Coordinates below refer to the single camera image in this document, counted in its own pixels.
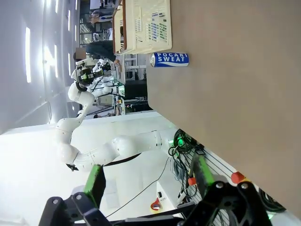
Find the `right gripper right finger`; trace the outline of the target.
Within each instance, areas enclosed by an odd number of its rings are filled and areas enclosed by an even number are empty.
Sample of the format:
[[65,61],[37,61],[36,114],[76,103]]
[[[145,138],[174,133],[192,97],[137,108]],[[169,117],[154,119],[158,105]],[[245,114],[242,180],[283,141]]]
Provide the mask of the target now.
[[190,170],[195,176],[201,201],[185,220],[187,226],[210,226],[218,213],[228,214],[230,226],[269,226],[270,219],[250,181],[236,186],[214,179],[202,155],[195,154]]

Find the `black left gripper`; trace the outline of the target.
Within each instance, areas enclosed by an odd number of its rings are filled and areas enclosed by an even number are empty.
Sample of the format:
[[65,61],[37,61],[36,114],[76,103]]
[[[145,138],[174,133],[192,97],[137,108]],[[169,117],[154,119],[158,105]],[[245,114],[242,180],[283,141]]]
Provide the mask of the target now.
[[94,75],[91,67],[85,65],[76,66],[77,82],[81,85],[91,85],[94,81]]

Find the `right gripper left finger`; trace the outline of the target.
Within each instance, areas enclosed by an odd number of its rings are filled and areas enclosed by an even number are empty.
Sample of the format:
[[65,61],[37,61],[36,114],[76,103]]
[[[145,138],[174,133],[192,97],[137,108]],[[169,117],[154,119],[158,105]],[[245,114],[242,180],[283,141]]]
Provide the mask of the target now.
[[110,222],[99,210],[106,187],[102,165],[94,165],[82,192],[66,200],[50,197],[42,212],[40,226],[109,226]]

